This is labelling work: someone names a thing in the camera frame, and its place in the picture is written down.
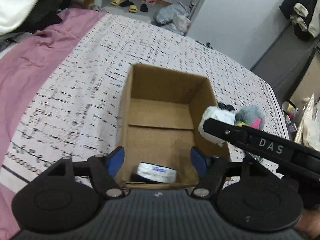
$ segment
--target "black round disc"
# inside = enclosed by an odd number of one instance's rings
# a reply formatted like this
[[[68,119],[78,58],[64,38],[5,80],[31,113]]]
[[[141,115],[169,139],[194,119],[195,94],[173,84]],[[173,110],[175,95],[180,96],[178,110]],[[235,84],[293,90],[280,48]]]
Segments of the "black round disc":
[[[224,188],[217,208],[233,225],[258,232],[274,232],[297,223],[303,202],[298,193],[267,177],[250,177]]]
[[[99,208],[93,189],[63,177],[31,182],[15,195],[12,212],[25,229],[64,232],[88,222]]]

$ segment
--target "gray plastic bag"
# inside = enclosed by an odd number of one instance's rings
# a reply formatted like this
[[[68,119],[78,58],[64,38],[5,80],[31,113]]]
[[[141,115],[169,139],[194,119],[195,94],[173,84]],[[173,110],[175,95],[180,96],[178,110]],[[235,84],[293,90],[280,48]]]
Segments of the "gray plastic bag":
[[[190,8],[182,3],[171,4],[155,12],[153,18],[160,24],[172,22],[177,15],[188,17]]]

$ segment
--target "bed sheet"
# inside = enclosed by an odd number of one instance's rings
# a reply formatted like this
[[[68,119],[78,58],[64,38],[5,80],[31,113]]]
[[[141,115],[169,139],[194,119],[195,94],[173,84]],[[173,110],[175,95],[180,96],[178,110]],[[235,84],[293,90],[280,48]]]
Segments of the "bed sheet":
[[[257,105],[264,131],[288,138],[271,87],[239,63],[194,40],[134,19],[105,15],[59,64],[25,110],[5,154],[0,182],[17,192],[63,156],[108,154],[116,145],[118,105],[136,62],[209,77],[218,101]],[[229,145],[232,161],[242,150]],[[275,172],[277,165],[263,163]],[[89,184],[85,178],[79,182]]]

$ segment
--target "cardboard box wall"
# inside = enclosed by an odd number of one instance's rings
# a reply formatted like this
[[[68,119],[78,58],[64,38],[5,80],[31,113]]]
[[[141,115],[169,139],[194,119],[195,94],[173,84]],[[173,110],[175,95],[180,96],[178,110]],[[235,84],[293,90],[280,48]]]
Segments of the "cardboard box wall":
[[[133,188],[192,187],[199,182],[190,160],[197,146],[208,156],[230,159],[228,146],[220,147],[198,132],[203,112],[216,106],[208,78],[143,64],[131,66],[122,92],[117,145],[124,147],[124,163],[116,182],[130,181],[140,162],[177,170],[172,184],[127,185]]]

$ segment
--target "tile floor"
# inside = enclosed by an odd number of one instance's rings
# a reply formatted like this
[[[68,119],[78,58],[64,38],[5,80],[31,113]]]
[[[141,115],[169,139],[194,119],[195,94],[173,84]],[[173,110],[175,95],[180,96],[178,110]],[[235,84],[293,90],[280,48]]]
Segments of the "tile floor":
[[[134,2],[135,6],[137,7],[137,13],[130,13],[128,11],[129,7],[120,7],[120,6],[113,6],[110,3],[113,0],[102,0],[102,8],[106,9],[110,13],[124,15],[132,19],[138,19],[145,22],[151,22],[153,19],[153,15],[155,11],[165,7],[165,5],[155,4],[155,5],[148,5],[148,12],[141,12],[140,5],[142,4],[141,0],[130,0]]]

